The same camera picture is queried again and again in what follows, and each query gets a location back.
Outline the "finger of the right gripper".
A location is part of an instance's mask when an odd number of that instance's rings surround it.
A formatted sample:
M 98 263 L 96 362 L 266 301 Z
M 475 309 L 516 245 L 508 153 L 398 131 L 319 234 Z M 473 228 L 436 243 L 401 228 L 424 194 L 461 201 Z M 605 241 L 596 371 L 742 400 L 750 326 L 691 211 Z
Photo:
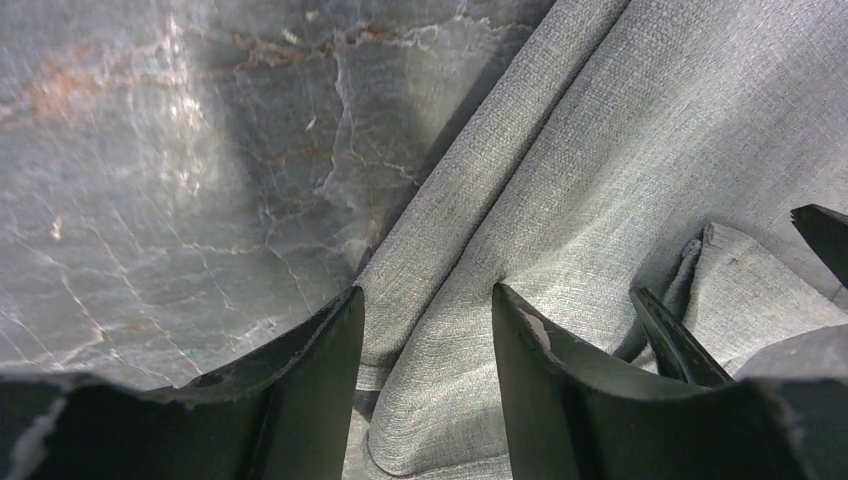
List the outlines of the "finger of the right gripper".
M 724 368 L 649 289 L 633 288 L 630 298 L 661 376 L 702 387 L 716 387 L 732 381 Z
M 791 223 L 842 286 L 847 287 L 847 215 L 808 204 L 791 211 Z

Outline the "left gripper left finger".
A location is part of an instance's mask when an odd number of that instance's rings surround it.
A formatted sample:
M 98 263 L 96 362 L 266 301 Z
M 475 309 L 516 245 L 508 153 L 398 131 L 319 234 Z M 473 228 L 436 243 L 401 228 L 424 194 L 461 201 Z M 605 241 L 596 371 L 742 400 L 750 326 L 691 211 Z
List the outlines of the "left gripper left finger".
M 188 479 L 337 479 L 364 330 L 364 292 L 351 287 L 313 317 L 190 388 L 208 442 L 187 456 Z

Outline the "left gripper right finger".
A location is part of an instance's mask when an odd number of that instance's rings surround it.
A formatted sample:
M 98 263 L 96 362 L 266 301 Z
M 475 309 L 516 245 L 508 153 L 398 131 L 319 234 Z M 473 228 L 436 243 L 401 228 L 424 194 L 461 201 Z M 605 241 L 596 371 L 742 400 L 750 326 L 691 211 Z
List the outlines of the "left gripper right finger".
M 728 478 L 698 387 L 610 356 L 503 284 L 492 328 L 514 478 Z

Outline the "grey cloth napkin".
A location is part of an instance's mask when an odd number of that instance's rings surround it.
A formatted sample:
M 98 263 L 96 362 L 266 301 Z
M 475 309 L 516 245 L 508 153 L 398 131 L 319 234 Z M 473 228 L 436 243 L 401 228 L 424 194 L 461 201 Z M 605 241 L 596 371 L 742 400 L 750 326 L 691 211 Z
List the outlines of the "grey cloth napkin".
M 847 208 L 845 2 L 555 3 L 359 277 L 366 476 L 510 477 L 496 283 L 645 369 L 636 284 L 730 373 L 845 328 L 809 203 Z

